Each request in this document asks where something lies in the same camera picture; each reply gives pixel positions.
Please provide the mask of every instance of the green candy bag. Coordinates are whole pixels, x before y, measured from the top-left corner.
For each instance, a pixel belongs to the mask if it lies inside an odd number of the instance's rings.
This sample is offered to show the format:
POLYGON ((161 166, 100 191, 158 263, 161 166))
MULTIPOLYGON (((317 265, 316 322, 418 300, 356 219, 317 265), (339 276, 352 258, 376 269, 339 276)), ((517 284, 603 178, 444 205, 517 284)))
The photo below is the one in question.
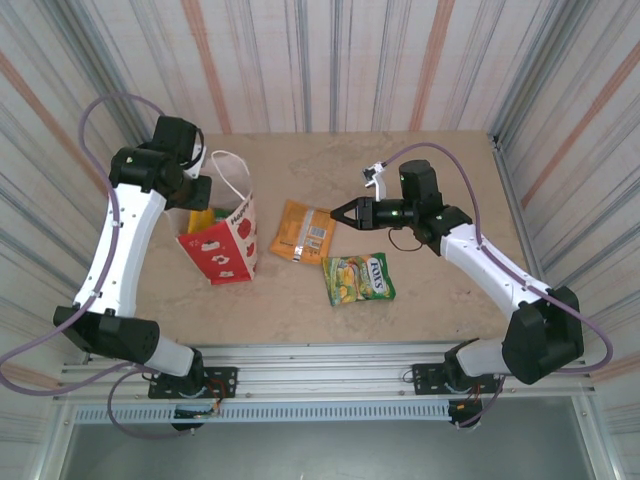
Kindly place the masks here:
POLYGON ((384 253, 322 259, 331 305, 363 300, 392 300, 396 291, 384 253))

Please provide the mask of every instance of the striped wall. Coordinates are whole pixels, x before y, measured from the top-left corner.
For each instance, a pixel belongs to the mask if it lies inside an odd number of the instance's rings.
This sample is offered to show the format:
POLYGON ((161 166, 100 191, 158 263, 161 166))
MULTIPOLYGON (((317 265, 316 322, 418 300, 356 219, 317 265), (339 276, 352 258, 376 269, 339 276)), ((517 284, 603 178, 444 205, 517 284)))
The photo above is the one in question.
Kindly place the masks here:
POLYGON ((627 478, 640 478, 640 2, 573 8, 496 132, 547 279, 613 340, 594 379, 627 478))
MULTIPOLYGON (((102 90, 45 2, 0 3, 0 351, 51 329, 93 257, 104 211, 76 142, 83 108, 102 90)), ((106 109, 88 140, 105 161, 125 140, 106 109)), ((77 349, 60 336, 5 364, 27 386, 54 388, 77 349)), ((47 425, 49 399, 0 387, 0 478, 25 478, 47 425)))
POLYGON ((205 133, 487 130, 555 0, 53 0, 205 133))

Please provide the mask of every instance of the cable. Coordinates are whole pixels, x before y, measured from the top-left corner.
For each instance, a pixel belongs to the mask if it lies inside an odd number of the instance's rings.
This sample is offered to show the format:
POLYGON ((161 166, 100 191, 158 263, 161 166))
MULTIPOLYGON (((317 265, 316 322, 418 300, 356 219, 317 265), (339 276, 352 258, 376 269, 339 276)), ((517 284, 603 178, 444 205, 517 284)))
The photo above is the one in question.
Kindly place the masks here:
POLYGON ((209 382, 217 383, 220 386, 220 393, 222 394, 222 398, 220 398, 220 401, 227 398, 227 388, 225 387, 224 382, 222 380, 220 380, 219 378, 210 378, 209 382))
POLYGON ((420 148, 420 147, 431 147, 431 148, 435 148, 436 150, 439 150, 440 152, 444 153, 447 157, 449 157, 449 159, 458 168, 458 171, 460 172, 460 175, 462 175, 462 179, 464 180, 464 183, 467 186, 467 190, 469 191, 469 196, 471 197, 471 203, 473 204, 473 213, 474 213, 474 215, 476 217, 476 222, 475 222, 476 241, 478 242, 478 245, 479 245, 480 249, 482 250, 482 252, 484 252, 484 254, 493 263, 495 263, 503 272, 505 272, 507 275, 509 275, 513 280, 515 280, 523 288, 528 289, 530 292, 538 295, 540 298, 546 300, 547 302, 549 302, 552 305, 560 308, 561 310, 564 310, 565 312, 567 312, 569 315, 573 316, 574 318, 577 318, 580 322, 582 322, 583 324, 587 325, 591 330, 593 330, 602 339, 602 341, 604 342, 607 351, 605 353, 604 358, 602 360, 600 360, 599 362, 596 362, 593 365, 587 365, 585 367, 561 368, 561 369, 558 370, 558 372, 560 372, 560 373, 568 373, 568 374, 590 373, 590 372, 593 372, 595 370, 599 370, 600 368, 602 368, 605 365, 607 365, 611 361, 611 359, 613 358, 613 343, 611 342, 611 340, 609 339, 607 334, 604 332, 604 330, 602 330, 598 325, 596 325, 591 320, 589 320, 586 316, 584 316, 583 314, 581 314, 577 310, 574 310, 573 308, 571 308, 569 305, 564 304, 563 302, 553 298, 552 296, 550 296, 546 292, 543 292, 543 291, 537 289, 536 287, 534 287, 532 285, 528 285, 526 280, 520 278, 520 276, 517 273, 515 273, 513 270, 511 270, 509 267, 507 267, 498 258, 496 258, 496 256, 493 255, 493 253, 491 253, 489 251, 489 249, 486 247, 486 245, 483 245, 483 242, 482 242, 482 229, 481 229, 481 222, 480 222, 480 207, 478 206, 478 199, 476 198, 476 194, 475 194, 475 192, 473 190, 473 187, 471 186, 471 181, 469 180, 469 177, 467 176, 467 173, 464 171, 464 168, 462 167, 462 164, 460 163, 460 161, 456 158, 456 156, 453 153, 451 153, 449 150, 447 150, 443 146, 438 145, 437 143, 431 143, 431 142, 414 143, 412 145, 409 145, 409 146, 403 148, 402 150, 400 150, 396 154, 392 155, 385 162, 382 162, 383 167, 388 166, 390 163, 392 163, 393 161, 397 160, 398 158, 400 158, 405 153, 410 152, 411 150, 414 150, 414 149, 420 148))
POLYGON ((476 401, 478 401, 478 396, 480 395, 480 384, 476 383, 472 388, 471 388, 471 393, 469 393, 469 395, 467 396, 467 398, 465 398, 462 403, 467 403, 471 397, 473 397, 473 395, 476 395, 475 401, 473 403, 476 403, 476 401))
POLYGON ((118 380, 116 380, 116 382, 113 384, 113 387, 111 387, 109 396, 107 397, 107 415, 109 416, 109 420, 111 420, 111 423, 113 423, 113 425, 118 430, 120 430, 123 433, 126 433, 130 437, 140 438, 142 440, 164 440, 167 438, 176 438, 176 437, 181 437, 183 435, 192 433, 192 430, 184 430, 182 432, 171 432, 171 433, 161 433, 161 434, 143 433, 143 432, 138 432, 136 430, 131 430, 130 428, 125 427, 121 423, 118 423, 115 415, 113 414, 113 407, 112 407, 113 395, 115 394, 116 388, 118 388, 118 385, 120 385, 125 379, 129 378, 132 375, 137 375, 139 373, 157 373, 157 372, 149 368, 136 368, 131 372, 125 373, 118 380))
POLYGON ((482 417, 485 413, 487 413, 491 409, 491 407, 493 407, 493 404, 496 403, 496 400, 498 399, 498 396, 500 396, 500 394, 502 393, 502 389, 504 388, 504 381, 506 380, 506 378, 507 377, 503 376, 500 379, 500 383, 498 384, 498 388, 496 389, 496 393, 493 394, 493 397, 491 397, 491 400, 489 400, 489 402, 484 406, 484 408, 482 410, 480 410, 478 413, 476 413, 469 420, 465 420, 464 422, 460 422, 460 423, 456 422, 456 426, 458 428, 466 427, 467 425, 472 424, 476 420, 479 420, 480 417, 482 417))
POLYGON ((411 380, 407 380, 407 374, 411 373, 412 370, 407 370, 406 372, 404 372, 404 375, 402 375, 402 381, 404 383, 413 383, 413 378, 411 380))
POLYGON ((473 398, 473 404, 475 405, 476 403, 478 403, 478 400, 480 400, 480 384, 476 385, 477 389, 476 389, 476 396, 473 398))
MULTIPOLYGON (((125 92, 116 92, 116 93, 110 93, 110 94, 107 94, 107 95, 103 95, 103 96, 97 98, 96 100, 94 100, 93 102, 91 102, 89 104, 89 106, 85 109, 85 111, 82 113, 81 117, 80 117, 80 122, 78 123, 78 142, 80 143, 80 149, 84 152, 84 154, 87 156, 88 160, 91 162, 93 167, 96 169, 96 172, 98 173, 98 176, 100 177, 100 180, 104 184, 104 186, 105 186, 105 188, 107 190, 107 195, 108 195, 109 200, 111 202, 110 210, 113 211, 113 229, 112 229, 112 233, 111 233, 111 241, 109 243, 109 252, 107 254, 107 258, 105 260, 104 267, 102 267, 102 270, 100 271, 100 275, 98 276, 98 280, 96 281, 96 284, 95 284, 95 287, 94 287, 94 291, 95 292, 99 292, 100 289, 102 288, 102 285, 104 284, 104 281, 107 278, 107 275, 109 273, 109 269, 111 268, 111 264, 113 263, 113 257, 115 255, 116 246, 118 244, 119 225, 120 225, 120 206, 118 204, 118 198, 116 196, 115 190, 111 186, 111 182, 109 181, 109 177, 107 176, 107 173, 102 168, 102 165, 100 164, 98 159, 89 150, 89 148, 86 145, 85 138, 84 138, 84 132, 85 132, 87 120, 89 118, 89 114, 92 112, 92 110, 95 107, 97 107, 100 103, 102 103, 105 100, 108 100, 110 98, 121 98, 121 97, 130 98, 132 100, 140 101, 140 102, 144 103, 145 105, 147 105, 147 106, 153 108, 154 110, 156 110, 158 113, 160 113, 160 115, 164 115, 162 113, 162 110, 160 110, 159 107, 157 107, 156 105, 154 105, 150 101, 148 101, 148 100, 146 100, 146 99, 144 99, 144 98, 142 98, 142 97, 140 97, 138 95, 132 95, 130 93, 125 93, 125 92)), ((90 378, 88 378, 88 379, 86 379, 86 380, 84 380, 82 382, 79 382, 79 383, 77 383, 75 385, 69 385, 67 387, 60 388, 60 389, 55 389, 55 390, 32 390, 32 389, 24 388, 24 387, 21 387, 20 385, 16 385, 15 383, 13 383, 11 380, 9 380, 2 373, 2 365, 6 361, 12 359, 13 357, 15 357, 15 356, 17 356, 17 355, 19 355, 21 353, 26 352, 27 350, 31 350, 32 348, 43 344, 47 340, 50 340, 51 338, 53 338, 57 334, 63 332, 67 328, 69 328, 71 325, 73 325, 75 322, 77 322, 78 319, 80 319, 80 317, 82 317, 82 315, 84 315, 89 310, 89 308, 91 308, 91 305, 93 305, 93 302, 95 301, 95 299, 96 299, 95 296, 90 296, 88 298, 88 300, 84 303, 84 305, 82 305, 78 309, 78 311, 76 313, 71 315, 71 317, 69 317, 65 322, 60 324, 58 327, 56 327, 52 331, 46 333, 42 337, 35 338, 35 339, 31 340, 30 342, 25 343, 24 345, 21 345, 21 346, 19 346, 17 348, 14 348, 13 350, 11 350, 11 351, 5 353, 4 355, 0 356, 0 383, 2 385, 4 385, 5 387, 7 387, 9 390, 12 390, 12 391, 17 392, 17 393, 21 393, 23 395, 32 395, 32 396, 37 396, 37 397, 63 395, 65 393, 72 392, 73 390, 76 390, 78 388, 84 387, 88 383, 91 383, 91 382, 93 382, 93 381, 95 381, 95 380, 97 380, 99 378, 104 377, 105 375, 108 375, 109 373, 111 373, 113 371, 116 371, 116 370, 119 370, 120 368, 123 368, 123 366, 125 366, 125 365, 126 366, 130 365, 130 363, 119 364, 119 365, 116 365, 115 367, 112 367, 112 369, 115 369, 115 370, 107 369, 104 372, 101 372, 101 373, 99 373, 97 375, 94 375, 93 377, 90 377, 90 378)))
POLYGON ((219 412, 220 404, 222 403, 222 397, 219 397, 218 394, 216 393, 215 389, 213 388, 213 383, 206 382, 206 385, 209 391, 211 392, 211 395, 213 395, 213 399, 214 399, 213 403, 215 405, 215 410, 219 412))
POLYGON ((398 245, 396 245, 396 242, 393 241, 393 238, 391 238, 391 231, 392 230, 402 230, 401 228, 390 228, 389 231, 387 232, 387 236, 389 237, 389 242, 391 242, 391 245, 393 245, 395 247, 396 250, 400 250, 401 252, 417 252, 418 250, 420 250, 424 244, 420 243, 416 248, 400 248, 398 245))

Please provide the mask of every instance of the snack packet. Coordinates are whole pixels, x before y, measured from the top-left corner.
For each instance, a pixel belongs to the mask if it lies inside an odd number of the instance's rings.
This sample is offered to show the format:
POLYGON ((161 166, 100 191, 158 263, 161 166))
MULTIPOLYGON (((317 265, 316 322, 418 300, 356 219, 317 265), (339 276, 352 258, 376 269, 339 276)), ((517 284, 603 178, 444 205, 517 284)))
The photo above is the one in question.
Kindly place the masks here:
POLYGON ((335 229, 329 210, 287 200, 270 250, 287 260, 320 265, 329 254, 335 229))
POLYGON ((323 258, 322 267, 333 306, 396 296, 384 253, 323 258))

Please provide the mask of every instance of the beige tabletop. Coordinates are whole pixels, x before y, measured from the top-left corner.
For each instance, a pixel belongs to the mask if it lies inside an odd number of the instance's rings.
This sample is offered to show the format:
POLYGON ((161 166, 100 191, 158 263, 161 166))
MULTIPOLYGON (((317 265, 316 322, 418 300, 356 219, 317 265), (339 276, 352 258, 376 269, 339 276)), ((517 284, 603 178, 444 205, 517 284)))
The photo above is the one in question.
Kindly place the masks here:
MULTIPOLYGON (((165 336, 194 345, 435 341, 503 334, 507 320, 463 272, 427 247, 412 253, 395 250, 384 230, 359 232, 339 224, 330 254, 385 252, 397 291, 393 301, 331 307, 322 267, 289 262, 269 251, 287 198, 332 209, 373 195, 362 184, 362 168, 419 141, 437 142, 459 157, 478 196, 484 234, 524 266, 484 133, 210 136, 210 149, 237 153, 251 170, 259 226, 256 278, 211 286, 181 250, 163 216, 142 269, 136 316, 156 320, 165 336)), ((398 165, 416 158, 434 166, 444 201, 473 216, 459 173, 432 149, 409 153, 387 169, 387 197, 400 197, 398 165)), ((406 229, 396 236, 404 248, 415 245, 406 229)))

